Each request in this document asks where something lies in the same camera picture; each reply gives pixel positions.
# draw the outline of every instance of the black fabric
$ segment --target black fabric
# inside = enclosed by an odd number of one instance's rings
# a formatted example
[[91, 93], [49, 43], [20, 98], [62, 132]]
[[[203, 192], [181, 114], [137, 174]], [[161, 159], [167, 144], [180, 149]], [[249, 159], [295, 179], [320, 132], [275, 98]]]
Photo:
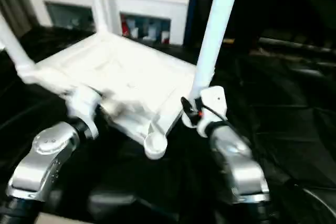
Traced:
[[[82, 37], [40, 29], [23, 45], [38, 61]], [[41, 87], [21, 83], [6, 53], [0, 61], [3, 191], [33, 137], [63, 120], [66, 107]], [[220, 53], [212, 84], [224, 87], [228, 119], [251, 142], [280, 223], [336, 221], [335, 73], [335, 67]], [[207, 139], [178, 121], [168, 141], [165, 156], [151, 161], [142, 146], [108, 129], [62, 167], [44, 211], [95, 223], [240, 223], [241, 211], [223, 204], [225, 184]]]

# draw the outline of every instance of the white plastic base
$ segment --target white plastic base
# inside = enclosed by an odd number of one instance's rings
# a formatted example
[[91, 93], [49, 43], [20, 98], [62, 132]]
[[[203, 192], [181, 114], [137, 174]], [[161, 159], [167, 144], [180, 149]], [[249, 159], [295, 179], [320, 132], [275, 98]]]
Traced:
[[83, 84], [112, 94], [124, 107], [113, 115], [115, 127], [142, 145], [152, 133], [151, 123], [165, 138], [180, 116], [181, 97], [189, 95], [196, 70], [192, 64], [110, 33], [92, 35], [37, 67], [38, 83], [59, 95]]

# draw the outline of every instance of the black cable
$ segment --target black cable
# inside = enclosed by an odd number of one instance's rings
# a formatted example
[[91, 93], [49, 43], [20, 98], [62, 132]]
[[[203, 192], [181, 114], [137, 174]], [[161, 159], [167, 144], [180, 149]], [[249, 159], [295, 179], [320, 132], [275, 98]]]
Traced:
[[206, 106], [206, 105], [204, 105], [204, 104], [203, 104], [203, 108], [205, 108], [206, 110], [209, 110], [211, 113], [213, 113], [213, 114], [216, 115], [218, 118], [220, 118], [222, 121], [224, 121], [225, 124], [227, 124], [227, 126], [229, 126], [229, 127], [232, 128], [235, 132], [237, 132], [236, 129], [233, 127], [233, 125], [230, 124], [230, 123], [228, 122], [227, 119], [225, 119], [223, 116], [221, 116], [220, 114], [218, 114], [216, 111], [214, 111], [213, 109], [211, 109], [210, 107], [208, 107], [208, 106]]

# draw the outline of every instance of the white plastic part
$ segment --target white plastic part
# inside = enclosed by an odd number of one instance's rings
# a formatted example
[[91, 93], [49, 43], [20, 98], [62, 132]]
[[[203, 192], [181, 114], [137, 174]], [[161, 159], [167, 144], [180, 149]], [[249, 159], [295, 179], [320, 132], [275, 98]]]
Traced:
[[[220, 116], [225, 118], [226, 114], [226, 99], [223, 87], [214, 86], [207, 89], [203, 89], [200, 93], [202, 103], [214, 110]], [[219, 122], [222, 119], [216, 116], [214, 113], [206, 108], [202, 108], [203, 117], [197, 125], [197, 132], [201, 137], [207, 137], [205, 129], [211, 122]]]
[[98, 33], [107, 32], [108, 25], [102, 0], [93, 0], [93, 17], [95, 19], [96, 30]]
[[82, 119], [89, 127], [92, 138], [99, 135], [97, 126], [94, 123], [95, 109], [101, 101], [101, 96], [95, 90], [86, 86], [78, 86], [66, 99], [69, 117]]
[[149, 159], [160, 159], [167, 149], [167, 138], [159, 132], [152, 132], [146, 137], [143, 147]]
[[190, 100], [199, 97], [199, 92], [210, 85], [215, 65], [224, 38], [227, 23], [235, 0], [213, 0], [199, 53], [196, 75], [190, 93]]
[[3, 43], [9, 57], [14, 63], [18, 76], [25, 83], [34, 83], [36, 81], [34, 78], [35, 63], [27, 56], [1, 12], [0, 41]]
[[105, 109], [112, 126], [146, 145], [145, 153], [152, 159], [165, 150], [153, 147], [151, 140], [166, 142], [181, 114], [180, 99], [191, 91], [196, 69], [111, 33], [94, 34], [40, 61], [37, 67], [39, 84], [59, 95], [80, 85], [110, 94], [112, 103], [105, 101]]

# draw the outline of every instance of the black table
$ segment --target black table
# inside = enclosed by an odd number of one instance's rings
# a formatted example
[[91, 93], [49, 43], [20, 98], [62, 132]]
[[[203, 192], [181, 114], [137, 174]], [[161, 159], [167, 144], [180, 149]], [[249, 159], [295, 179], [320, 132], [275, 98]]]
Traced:
[[[86, 36], [36, 28], [21, 41], [40, 61]], [[197, 61], [197, 50], [152, 46]], [[0, 61], [4, 191], [33, 137], [64, 119], [66, 107], [43, 88], [24, 85], [5, 52]], [[227, 116], [251, 142], [280, 223], [336, 221], [335, 75], [333, 66], [220, 53], [212, 84], [224, 87]], [[164, 158], [151, 161], [142, 146], [109, 129], [62, 167], [44, 211], [98, 223], [235, 223], [242, 213], [221, 203], [224, 185], [207, 139], [178, 121], [168, 141]]]

